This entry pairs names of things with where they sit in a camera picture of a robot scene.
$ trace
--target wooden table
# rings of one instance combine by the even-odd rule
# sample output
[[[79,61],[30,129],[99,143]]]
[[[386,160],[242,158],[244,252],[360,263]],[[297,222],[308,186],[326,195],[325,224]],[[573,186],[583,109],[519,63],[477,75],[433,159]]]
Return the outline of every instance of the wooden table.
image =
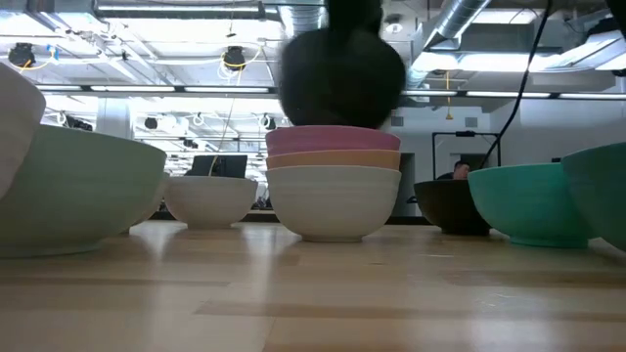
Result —
[[[2,352],[626,351],[626,255],[386,227],[149,222],[78,255],[0,261]]]

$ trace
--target bowl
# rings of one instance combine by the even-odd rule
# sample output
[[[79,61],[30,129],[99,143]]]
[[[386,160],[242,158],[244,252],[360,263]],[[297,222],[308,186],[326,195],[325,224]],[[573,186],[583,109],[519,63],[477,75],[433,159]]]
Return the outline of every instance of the bowl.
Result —
[[[626,251],[626,143],[593,148],[562,159],[569,190],[595,233]]]
[[[350,126],[297,126],[265,136],[270,156],[319,151],[399,151],[400,139],[378,130]]]
[[[293,166],[268,170],[272,206],[309,242],[359,242],[391,215],[401,173],[366,166]]]
[[[146,211],[141,215],[139,220],[135,221],[133,226],[139,225],[144,221],[150,219],[153,214],[157,212],[160,207],[160,203],[163,200],[163,196],[165,195],[165,188],[167,187],[167,182],[169,181],[169,174],[163,172],[160,182],[158,183],[158,187],[156,188],[155,194],[150,202],[150,205],[146,208]]]
[[[304,152],[270,156],[266,161],[268,169],[304,165],[346,165],[397,170],[400,167],[400,153],[368,150]]]
[[[480,215],[513,243],[584,248],[591,237],[560,163],[473,171],[469,189]]]
[[[41,92],[21,74],[0,64],[0,199],[28,153],[46,109]]]
[[[444,234],[488,235],[491,228],[471,198],[468,180],[439,180],[415,184],[420,211]]]
[[[0,256],[87,251],[130,227],[165,165],[154,147],[42,125],[0,199]]]
[[[190,230],[228,228],[242,220],[256,197],[255,181],[213,176],[169,179],[165,205]]]

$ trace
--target black bowl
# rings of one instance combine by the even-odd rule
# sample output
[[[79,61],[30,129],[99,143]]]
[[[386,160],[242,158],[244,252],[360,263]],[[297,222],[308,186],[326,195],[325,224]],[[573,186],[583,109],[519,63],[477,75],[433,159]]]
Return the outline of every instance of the black bowl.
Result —
[[[478,214],[467,180],[421,182],[414,189],[422,214],[444,234],[489,234],[491,227]]]

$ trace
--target teal bowl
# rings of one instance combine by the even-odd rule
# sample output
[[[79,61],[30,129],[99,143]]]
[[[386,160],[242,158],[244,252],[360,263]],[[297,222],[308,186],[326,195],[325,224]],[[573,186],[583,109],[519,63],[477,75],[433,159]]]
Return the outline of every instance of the teal bowl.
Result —
[[[165,157],[138,142],[41,125],[0,198],[0,257],[97,248],[146,210]]]
[[[626,143],[593,148],[562,160],[569,190],[595,233],[626,251]]]
[[[574,205],[560,163],[489,168],[468,179],[480,215],[511,242],[587,247],[592,231]]]

